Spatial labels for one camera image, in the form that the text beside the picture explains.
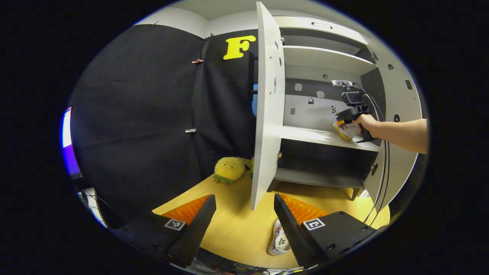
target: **cabinet leg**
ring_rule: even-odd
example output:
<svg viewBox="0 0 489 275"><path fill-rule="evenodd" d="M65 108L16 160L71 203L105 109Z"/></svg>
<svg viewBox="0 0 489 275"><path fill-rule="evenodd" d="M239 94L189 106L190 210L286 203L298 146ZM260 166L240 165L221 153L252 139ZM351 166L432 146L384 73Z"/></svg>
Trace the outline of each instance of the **cabinet leg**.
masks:
<svg viewBox="0 0 489 275"><path fill-rule="evenodd" d="M270 186L267 189L267 192L273 191L275 188L277 188L277 185L279 183L280 183L280 181L278 181L278 180L272 180L272 182L270 183Z"/></svg>
<svg viewBox="0 0 489 275"><path fill-rule="evenodd" d="M358 196L359 191L360 191L360 188L353 188L352 201L354 201L355 198Z"/></svg>

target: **hand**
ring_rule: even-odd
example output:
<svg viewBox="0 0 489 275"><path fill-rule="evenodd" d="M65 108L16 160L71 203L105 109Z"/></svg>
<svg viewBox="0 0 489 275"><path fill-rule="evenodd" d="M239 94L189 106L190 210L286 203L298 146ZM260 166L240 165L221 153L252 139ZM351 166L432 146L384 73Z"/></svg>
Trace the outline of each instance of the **hand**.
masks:
<svg viewBox="0 0 489 275"><path fill-rule="evenodd" d="M370 135L373 138L377 138L376 136L376 128L380 122L375 120L375 118L371 115L360 115L357 119L352 121L354 124L358 126L360 131L360 135L362 135L362 129L360 128L360 124L363 125L365 129L370 132Z"/></svg>

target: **yellow letter f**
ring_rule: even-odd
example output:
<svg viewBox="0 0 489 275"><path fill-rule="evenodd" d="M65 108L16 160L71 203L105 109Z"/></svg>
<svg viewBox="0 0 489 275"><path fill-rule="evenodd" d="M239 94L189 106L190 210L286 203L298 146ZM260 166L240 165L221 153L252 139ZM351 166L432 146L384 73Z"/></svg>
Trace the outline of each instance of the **yellow letter f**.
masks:
<svg viewBox="0 0 489 275"><path fill-rule="evenodd" d="M249 49L248 41L255 42L256 37L252 35L248 35L248 36L229 38L228 40L226 40L227 54L224 56L224 59L227 60L227 59L243 57L244 54L240 52L240 49L243 49L243 51L248 50Z"/></svg>

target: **computer monitor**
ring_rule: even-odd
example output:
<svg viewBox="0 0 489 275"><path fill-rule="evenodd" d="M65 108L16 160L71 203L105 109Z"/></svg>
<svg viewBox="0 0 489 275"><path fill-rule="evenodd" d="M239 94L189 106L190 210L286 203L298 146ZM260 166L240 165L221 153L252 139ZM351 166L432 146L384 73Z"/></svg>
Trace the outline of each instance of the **computer monitor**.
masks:
<svg viewBox="0 0 489 275"><path fill-rule="evenodd" d="M71 143L71 106L66 109L63 116L63 127L61 132L63 156L65 158L65 166L68 174L72 179L82 178L83 175L80 171L80 167L76 162L75 153L73 151L73 144Z"/></svg>

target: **open cabinet door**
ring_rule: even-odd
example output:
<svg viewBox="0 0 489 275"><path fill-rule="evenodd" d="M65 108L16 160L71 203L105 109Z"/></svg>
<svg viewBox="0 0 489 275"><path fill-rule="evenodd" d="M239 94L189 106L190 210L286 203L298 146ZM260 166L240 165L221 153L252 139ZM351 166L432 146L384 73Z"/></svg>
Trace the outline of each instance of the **open cabinet door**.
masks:
<svg viewBox="0 0 489 275"><path fill-rule="evenodd" d="M251 210L262 200L277 171L284 123L285 64L280 29L261 2L258 11L258 106Z"/></svg>

